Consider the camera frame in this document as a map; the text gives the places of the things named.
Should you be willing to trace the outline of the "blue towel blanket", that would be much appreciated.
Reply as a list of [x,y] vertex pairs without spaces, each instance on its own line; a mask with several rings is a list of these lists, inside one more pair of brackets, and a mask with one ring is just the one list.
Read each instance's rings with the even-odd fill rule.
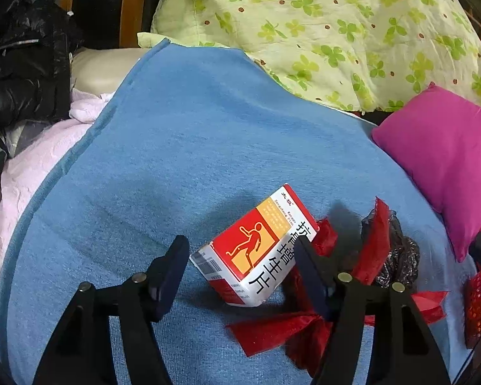
[[177,235],[199,249],[284,184],[360,248],[383,200],[420,247],[417,287],[447,292],[431,330],[451,377],[469,351],[463,285],[446,230],[372,125],[288,93],[239,50],[162,42],[137,62],[85,136],[34,194],[0,279],[0,357],[30,384],[81,282],[115,286]]

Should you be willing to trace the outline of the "black puffer jacket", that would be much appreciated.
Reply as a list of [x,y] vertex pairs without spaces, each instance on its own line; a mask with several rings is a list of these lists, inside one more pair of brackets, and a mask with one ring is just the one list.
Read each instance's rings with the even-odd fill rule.
[[0,28],[0,131],[68,116],[70,56],[80,42],[72,16],[56,0],[11,3]]

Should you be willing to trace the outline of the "red mesh trash basket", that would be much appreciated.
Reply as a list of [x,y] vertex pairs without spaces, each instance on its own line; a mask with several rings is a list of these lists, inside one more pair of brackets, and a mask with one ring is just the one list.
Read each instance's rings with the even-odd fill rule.
[[481,338],[481,271],[466,283],[464,305],[466,345],[473,348]]

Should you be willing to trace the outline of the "black plastic bag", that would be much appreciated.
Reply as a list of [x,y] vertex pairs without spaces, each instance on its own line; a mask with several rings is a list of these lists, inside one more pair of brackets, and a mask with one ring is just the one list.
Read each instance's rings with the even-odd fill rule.
[[[375,211],[371,210],[369,215],[361,220],[360,224],[360,240],[367,240],[370,225],[374,219]],[[394,210],[390,210],[389,215],[389,240],[390,250],[386,261],[375,276],[372,282],[373,286],[381,288],[389,288],[392,283],[400,282],[406,288],[416,291],[416,280],[419,275],[420,248],[417,242],[402,232],[401,223]],[[351,271],[357,262],[358,250],[342,249],[339,270]]]

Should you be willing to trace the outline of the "red white medicine box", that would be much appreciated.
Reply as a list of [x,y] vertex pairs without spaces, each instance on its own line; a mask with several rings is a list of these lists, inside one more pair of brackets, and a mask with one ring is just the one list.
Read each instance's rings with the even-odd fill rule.
[[319,231],[299,196],[284,184],[190,261],[225,303],[258,307],[295,265],[296,239],[314,240]]

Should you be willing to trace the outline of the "red ribbon scrap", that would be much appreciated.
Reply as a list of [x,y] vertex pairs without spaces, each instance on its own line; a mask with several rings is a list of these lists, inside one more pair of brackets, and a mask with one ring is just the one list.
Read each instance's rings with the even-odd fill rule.
[[296,267],[283,282],[291,311],[228,325],[246,356],[284,347],[314,384],[351,384],[360,358],[363,330],[374,327],[368,384],[448,384],[441,351],[430,324],[440,321],[445,291],[413,292],[400,282],[373,286],[390,250],[390,208],[375,201],[374,219],[351,271],[338,268],[337,233],[327,219],[310,241],[330,264],[332,320],[314,310]]

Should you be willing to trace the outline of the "green clover quilt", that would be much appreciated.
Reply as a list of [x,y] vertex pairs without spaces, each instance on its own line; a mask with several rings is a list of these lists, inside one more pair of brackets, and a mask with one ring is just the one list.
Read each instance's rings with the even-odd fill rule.
[[243,50],[297,97],[395,111],[435,83],[481,106],[481,38],[459,0],[161,0],[150,48]]

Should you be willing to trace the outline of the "magenta pillow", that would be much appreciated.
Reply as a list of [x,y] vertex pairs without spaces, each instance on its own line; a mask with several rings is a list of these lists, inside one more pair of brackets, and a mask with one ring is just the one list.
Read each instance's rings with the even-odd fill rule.
[[430,84],[371,136],[441,214],[463,261],[481,229],[481,107]]

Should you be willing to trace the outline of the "pink white bedsheet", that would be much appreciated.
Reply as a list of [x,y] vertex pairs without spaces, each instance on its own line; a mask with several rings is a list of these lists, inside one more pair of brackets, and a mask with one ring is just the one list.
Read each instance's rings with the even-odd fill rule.
[[43,130],[34,142],[5,164],[1,176],[0,273],[14,229],[34,193],[55,164],[90,129],[113,95],[97,96],[74,90],[72,97],[70,119]]

